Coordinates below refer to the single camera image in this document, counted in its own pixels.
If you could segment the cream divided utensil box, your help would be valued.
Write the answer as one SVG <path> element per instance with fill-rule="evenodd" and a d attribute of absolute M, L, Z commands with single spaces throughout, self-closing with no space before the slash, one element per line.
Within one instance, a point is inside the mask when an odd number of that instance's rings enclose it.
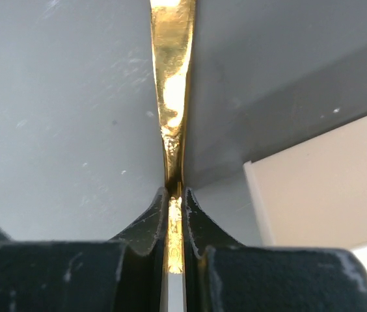
<path fill-rule="evenodd" d="M 367 269 L 367 116 L 244 171 L 265 245 L 343 248 Z"/>

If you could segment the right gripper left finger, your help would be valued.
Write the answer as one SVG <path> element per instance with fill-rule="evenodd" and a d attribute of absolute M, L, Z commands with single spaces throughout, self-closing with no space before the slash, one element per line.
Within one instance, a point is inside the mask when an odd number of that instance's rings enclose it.
<path fill-rule="evenodd" d="M 105 241 L 0 241 L 0 311 L 166 311 L 168 200 Z"/>

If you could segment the gold butter knife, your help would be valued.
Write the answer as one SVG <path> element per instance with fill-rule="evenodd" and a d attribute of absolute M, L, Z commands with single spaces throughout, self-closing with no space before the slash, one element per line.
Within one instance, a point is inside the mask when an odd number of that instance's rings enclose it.
<path fill-rule="evenodd" d="M 196 1 L 151 1 L 151 37 L 157 111 L 169 192 L 167 270 L 184 271 L 182 192 Z"/>

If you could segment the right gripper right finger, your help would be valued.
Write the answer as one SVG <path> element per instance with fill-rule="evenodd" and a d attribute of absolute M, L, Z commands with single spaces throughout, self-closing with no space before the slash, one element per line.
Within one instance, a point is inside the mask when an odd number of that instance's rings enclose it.
<path fill-rule="evenodd" d="M 367 311 L 367 272 L 336 248 L 248 247 L 182 194 L 186 311 Z"/>

